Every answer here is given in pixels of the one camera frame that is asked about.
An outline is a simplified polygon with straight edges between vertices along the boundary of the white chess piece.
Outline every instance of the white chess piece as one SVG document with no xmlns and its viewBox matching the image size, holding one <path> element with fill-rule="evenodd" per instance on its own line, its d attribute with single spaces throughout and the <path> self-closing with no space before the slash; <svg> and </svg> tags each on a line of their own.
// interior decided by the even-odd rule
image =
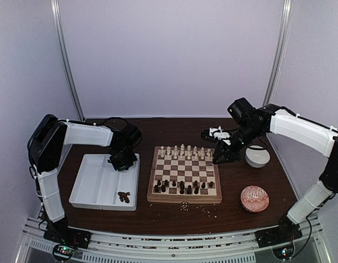
<svg viewBox="0 0 338 263">
<path fill-rule="evenodd" d="M 211 153 L 210 153 L 210 151 L 207 152 L 206 160 L 207 161 L 211 160 Z"/>
</svg>

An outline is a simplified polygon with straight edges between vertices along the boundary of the chessboard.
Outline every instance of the chessboard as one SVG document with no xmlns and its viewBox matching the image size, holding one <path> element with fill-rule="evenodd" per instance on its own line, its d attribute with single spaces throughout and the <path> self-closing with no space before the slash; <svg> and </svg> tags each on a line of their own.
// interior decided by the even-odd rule
<svg viewBox="0 0 338 263">
<path fill-rule="evenodd" d="M 213 153 L 212 148 L 197 149 L 184 145 L 180 148 L 155 147 L 147 200 L 158 203 L 221 203 L 219 169 L 212 162 Z"/>
</svg>

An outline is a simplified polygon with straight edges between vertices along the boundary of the wooden table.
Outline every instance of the wooden table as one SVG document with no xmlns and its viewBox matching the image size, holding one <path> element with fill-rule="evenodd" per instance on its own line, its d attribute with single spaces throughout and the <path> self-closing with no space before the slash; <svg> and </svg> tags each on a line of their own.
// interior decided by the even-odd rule
<svg viewBox="0 0 338 263">
<path fill-rule="evenodd" d="M 214 147 L 213 144 L 200 139 L 202 129 L 219 125 L 224 129 L 231 129 L 237 125 L 233 119 L 228 118 L 146 118 L 128 119 L 128 121 L 137 125 L 143 133 L 143 140 L 135 149 L 141 159 L 137 210 L 80 209 L 74 208 L 68 202 L 83 155 L 107 153 L 107 148 L 74 145 L 61 168 L 58 179 L 62 205 L 70 226 L 147 235 L 230 232 L 276 225 L 281 215 L 296 201 L 287 176 L 274 150 L 269 147 L 271 160 L 262 169 L 251 168 L 244 159 L 244 151 L 241 152 L 240 162 L 219 165 L 223 198 L 221 204 L 192 204 L 189 211 L 180 211 L 180 204 L 149 203 L 146 196 L 155 146 L 183 143 Z M 121 121 L 115 123 L 111 121 L 109 124 L 121 125 Z M 248 213 L 240 204 L 240 193 L 249 185 L 262 187 L 270 196 L 270 205 L 262 213 Z"/>
</svg>

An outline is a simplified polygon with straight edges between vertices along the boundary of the chess pawn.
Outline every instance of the chess pawn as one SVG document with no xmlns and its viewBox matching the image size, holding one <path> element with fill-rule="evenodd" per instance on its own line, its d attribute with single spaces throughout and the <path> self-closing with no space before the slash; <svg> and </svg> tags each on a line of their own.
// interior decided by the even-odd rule
<svg viewBox="0 0 338 263">
<path fill-rule="evenodd" d="M 207 161 L 211 160 L 211 153 L 209 151 L 207 152 L 207 158 L 206 159 L 207 159 Z"/>
</svg>

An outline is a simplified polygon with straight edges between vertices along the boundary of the wooden chessboard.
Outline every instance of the wooden chessboard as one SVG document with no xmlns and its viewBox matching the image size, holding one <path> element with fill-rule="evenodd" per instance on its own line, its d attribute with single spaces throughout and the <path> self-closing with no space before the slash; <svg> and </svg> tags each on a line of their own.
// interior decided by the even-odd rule
<svg viewBox="0 0 338 263">
<path fill-rule="evenodd" d="M 198 150 L 198 160 L 194 156 L 189 158 L 187 156 L 187 148 L 185 148 L 185 155 L 181 158 L 174 159 L 173 155 L 160 154 L 161 148 L 155 147 L 154 158 L 152 163 L 151 177 L 148 187 L 147 200 L 149 202 L 158 203 L 181 203 L 188 201 L 193 204 L 219 204 L 222 201 L 221 185 L 219 177 L 219 169 L 211 160 L 201 160 L 201 153 Z M 169 181 L 169 186 L 166 187 L 165 192 L 154 191 L 154 186 L 160 180 L 162 184 L 165 180 Z M 193 182 L 198 181 L 199 192 L 194 194 Z M 185 183 L 185 193 L 180 194 L 180 181 Z M 202 183 L 205 182 L 206 187 L 201 188 Z M 188 185 L 192 186 L 192 193 L 188 195 L 186 190 Z"/>
</svg>

